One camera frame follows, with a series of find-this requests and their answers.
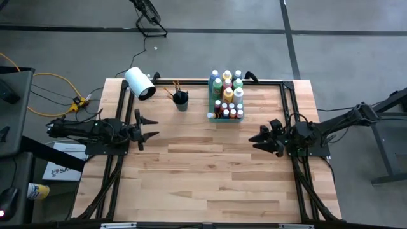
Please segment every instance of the yellow bottle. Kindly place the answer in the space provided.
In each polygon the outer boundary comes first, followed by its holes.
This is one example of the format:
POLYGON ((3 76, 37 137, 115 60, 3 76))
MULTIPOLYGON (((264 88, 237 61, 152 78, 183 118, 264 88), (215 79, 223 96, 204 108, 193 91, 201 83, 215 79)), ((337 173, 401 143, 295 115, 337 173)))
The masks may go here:
POLYGON ((233 100, 233 90, 230 87, 228 87, 223 92, 222 101, 229 104, 232 102, 232 100, 233 100))
POLYGON ((229 70, 226 70, 223 74, 222 74, 222 81, 224 82, 225 80, 229 79, 231 81, 232 75, 231 72, 229 70))

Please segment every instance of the green bottle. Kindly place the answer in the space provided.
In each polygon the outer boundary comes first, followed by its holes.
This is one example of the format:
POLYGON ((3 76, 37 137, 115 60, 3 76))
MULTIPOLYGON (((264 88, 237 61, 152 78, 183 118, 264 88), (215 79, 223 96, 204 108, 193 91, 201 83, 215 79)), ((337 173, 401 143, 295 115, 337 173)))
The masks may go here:
POLYGON ((222 80, 220 78, 216 78, 212 86, 212 98, 220 99, 221 96, 222 96, 222 80))
POLYGON ((233 90, 235 90, 238 87, 243 87, 243 82, 241 79, 237 78, 234 82, 233 82, 233 90))

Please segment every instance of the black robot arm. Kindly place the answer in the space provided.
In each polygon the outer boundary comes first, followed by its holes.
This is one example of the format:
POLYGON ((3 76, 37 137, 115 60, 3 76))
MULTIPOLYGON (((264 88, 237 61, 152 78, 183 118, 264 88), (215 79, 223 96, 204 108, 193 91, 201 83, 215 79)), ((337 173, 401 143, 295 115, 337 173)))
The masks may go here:
POLYGON ((278 157, 283 156, 284 148, 293 156, 328 156, 319 152, 321 152, 320 148, 326 147, 329 134, 353 125, 370 126, 380 119, 375 110, 363 102, 351 111, 321 123, 312 123, 302 117, 305 121, 297 122, 292 127, 290 125, 283 127, 277 119, 272 120, 271 130, 262 125, 260 133, 249 141, 256 142, 253 147, 257 149, 269 153, 276 152, 278 157), (305 155, 307 150, 315 153, 305 155))
POLYGON ((126 142, 138 142, 139 150, 143 150, 143 143, 159 132, 143 134, 141 125, 157 124, 157 121, 148 120, 140 115, 136 109, 135 124, 127 125, 118 118, 105 118, 91 121, 69 121, 65 116, 52 120, 47 126, 50 137, 82 137, 80 143, 86 145, 86 154, 101 154, 107 149, 119 148, 126 142))

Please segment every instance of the white lamp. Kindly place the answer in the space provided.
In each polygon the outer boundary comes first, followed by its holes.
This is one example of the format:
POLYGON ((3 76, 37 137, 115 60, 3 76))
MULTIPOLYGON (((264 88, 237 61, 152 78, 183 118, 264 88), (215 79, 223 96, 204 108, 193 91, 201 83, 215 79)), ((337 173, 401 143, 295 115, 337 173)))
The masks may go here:
POLYGON ((154 84, 138 67, 127 70, 125 79, 133 94, 141 101, 150 98, 156 91, 154 84))

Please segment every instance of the yellow cup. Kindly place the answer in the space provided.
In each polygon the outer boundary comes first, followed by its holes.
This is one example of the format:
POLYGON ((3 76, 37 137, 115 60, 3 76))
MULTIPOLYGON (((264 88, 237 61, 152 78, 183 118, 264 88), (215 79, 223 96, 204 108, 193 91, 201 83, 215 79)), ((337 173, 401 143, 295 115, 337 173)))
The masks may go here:
POLYGON ((43 200, 50 193, 50 187, 42 184, 28 184, 27 198, 29 200, 43 200))

